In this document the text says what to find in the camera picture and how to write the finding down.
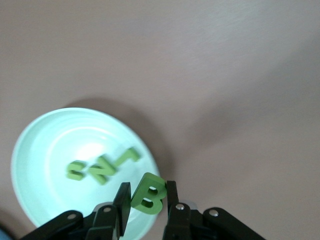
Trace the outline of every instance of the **table surface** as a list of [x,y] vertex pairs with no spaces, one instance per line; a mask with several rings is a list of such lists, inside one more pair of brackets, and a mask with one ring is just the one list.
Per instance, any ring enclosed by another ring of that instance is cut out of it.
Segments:
[[[202,212],[268,240],[320,236],[320,1],[0,0],[0,223],[35,227],[11,154],[38,116],[86,107],[146,142]],[[163,211],[143,238],[162,239]]]

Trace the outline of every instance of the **light green plate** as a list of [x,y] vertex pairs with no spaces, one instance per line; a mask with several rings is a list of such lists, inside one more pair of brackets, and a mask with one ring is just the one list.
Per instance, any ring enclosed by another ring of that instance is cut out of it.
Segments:
[[[129,149],[138,158],[119,161]],[[90,171],[100,156],[117,165],[104,181]],[[78,180],[67,177],[73,161],[85,166],[75,172]],[[68,210],[89,215],[96,205],[112,202],[122,182],[130,182],[133,193],[146,172],[159,176],[143,141],[114,117],[86,108],[58,109],[34,120],[18,138],[11,164],[18,201],[37,227]],[[131,208],[123,240],[140,239],[155,219]]]

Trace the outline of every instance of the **silver screw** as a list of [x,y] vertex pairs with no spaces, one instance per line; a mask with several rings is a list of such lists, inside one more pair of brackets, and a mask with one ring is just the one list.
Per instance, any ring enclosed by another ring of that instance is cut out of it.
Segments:
[[183,209],[185,209],[185,206],[181,203],[178,203],[177,205],[175,205],[175,208],[178,210],[183,210]]
[[217,211],[217,210],[214,210],[214,209],[211,209],[211,210],[209,211],[209,214],[210,214],[211,216],[213,216],[213,217],[218,217],[218,216],[219,216],[218,211]]
[[77,215],[75,215],[74,213],[70,214],[67,218],[68,220],[72,220],[75,219]]
[[108,213],[108,212],[110,212],[110,211],[111,211],[111,208],[108,207],[108,206],[103,209],[103,212],[104,212],[104,213]]

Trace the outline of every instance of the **screw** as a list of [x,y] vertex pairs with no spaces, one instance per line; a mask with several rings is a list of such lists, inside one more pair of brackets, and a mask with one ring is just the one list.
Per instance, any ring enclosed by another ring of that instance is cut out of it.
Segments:
[[111,211],[111,207],[108,207],[108,206],[103,209],[104,213],[108,213],[110,211]]
[[77,215],[75,215],[74,213],[70,214],[67,218],[68,220],[72,220],[75,219]]
[[183,209],[185,209],[185,206],[181,203],[178,203],[177,205],[175,205],[175,208],[178,210],[183,210]]
[[209,211],[209,214],[210,214],[211,216],[213,216],[213,217],[218,217],[218,216],[219,216],[218,211],[217,211],[217,210],[214,210],[214,209],[211,209],[211,210]]

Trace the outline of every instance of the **gray surface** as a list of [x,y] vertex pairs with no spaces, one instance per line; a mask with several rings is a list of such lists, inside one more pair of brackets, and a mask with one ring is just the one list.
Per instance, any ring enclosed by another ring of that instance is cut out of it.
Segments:
[[[138,132],[200,211],[265,238],[320,236],[320,2],[0,1],[0,222],[34,229],[17,137],[65,106]],[[144,239],[161,239],[163,212]]]

